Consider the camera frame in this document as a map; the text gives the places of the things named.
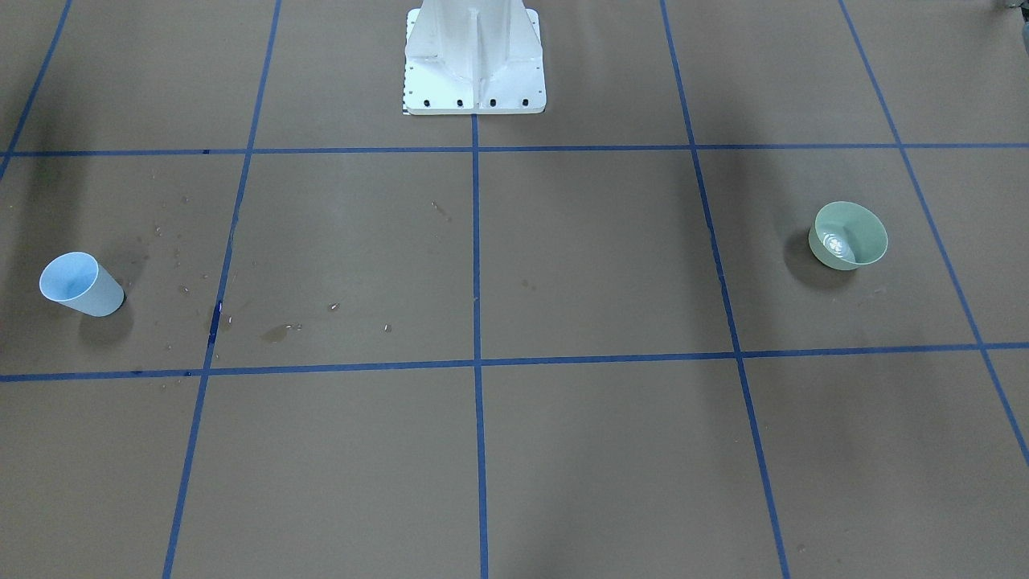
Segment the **light green bowl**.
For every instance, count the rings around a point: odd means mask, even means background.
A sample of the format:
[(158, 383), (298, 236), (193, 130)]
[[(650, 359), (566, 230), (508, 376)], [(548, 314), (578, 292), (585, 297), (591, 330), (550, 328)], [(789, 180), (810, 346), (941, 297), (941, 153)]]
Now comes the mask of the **light green bowl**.
[(816, 213), (808, 245), (823, 266), (853, 272), (881, 260), (889, 238), (879, 217), (863, 205), (837, 201)]

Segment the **light blue plastic cup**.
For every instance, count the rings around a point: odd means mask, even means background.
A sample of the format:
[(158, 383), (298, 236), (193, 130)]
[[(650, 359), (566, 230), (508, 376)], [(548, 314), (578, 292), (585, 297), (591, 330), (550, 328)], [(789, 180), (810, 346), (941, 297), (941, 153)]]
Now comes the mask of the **light blue plastic cup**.
[(65, 253), (41, 272), (42, 296), (92, 318), (106, 318), (125, 304), (125, 289), (92, 254)]

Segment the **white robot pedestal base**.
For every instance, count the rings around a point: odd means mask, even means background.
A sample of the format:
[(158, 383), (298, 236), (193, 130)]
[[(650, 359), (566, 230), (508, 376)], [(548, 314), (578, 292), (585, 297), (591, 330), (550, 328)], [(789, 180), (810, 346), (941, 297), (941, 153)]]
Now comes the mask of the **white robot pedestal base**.
[(402, 113), (519, 115), (547, 108), (539, 14), (522, 1), (424, 1), (405, 19)]

